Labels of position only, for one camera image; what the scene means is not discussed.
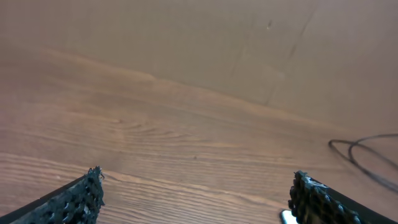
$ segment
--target wall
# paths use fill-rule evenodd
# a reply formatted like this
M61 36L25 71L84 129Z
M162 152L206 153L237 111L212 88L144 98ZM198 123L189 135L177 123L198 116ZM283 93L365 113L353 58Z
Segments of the wall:
M0 32L348 128L398 129L395 0L7 0Z

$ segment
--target wire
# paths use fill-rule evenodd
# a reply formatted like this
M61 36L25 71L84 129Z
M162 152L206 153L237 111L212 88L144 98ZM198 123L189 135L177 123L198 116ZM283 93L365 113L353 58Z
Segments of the wire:
M376 152L374 149L372 149L371 147L365 146L363 144L360 144L360 142L366 141L366 140L370 140L370 139L379 139L379 138L398 138L398 134L378 134L375 136L369 136L369 137L365 137L365 138L361 138L357 141L347 141L347 140L339 140L339 139L332 139L328 142L329 148L335 152L337 152L337 154L339 154L342 158L344 158L345 160L349 161L350 163L352 163L355 167L357 167L360 171L362 171L365 175L367 175L368 177L370 177L372 180L374 180L375 182L377 182L378 184L380 184L381 186L393 191L394 193L398 194L398 185L391 182L390 180L385 179L384 177L371 172L370 170L366 169L365 167L363 167L362 165L360 165L358 163L358 161L354 158L353 155L353 148L355 146L359 146L365 150L367 150L368 152L374 154L375 156L377 156L378 158L382 159L384 162L388 163L390 166L392 166L395 170L398 170L398 164L396 164L395 162L389 160L388 158L386 158L385 156L383 156L382 154ZM344 154L342 154L334 145L334 143L343 143L343 144L348 144L349 148L348 148L348 157L345 156Z

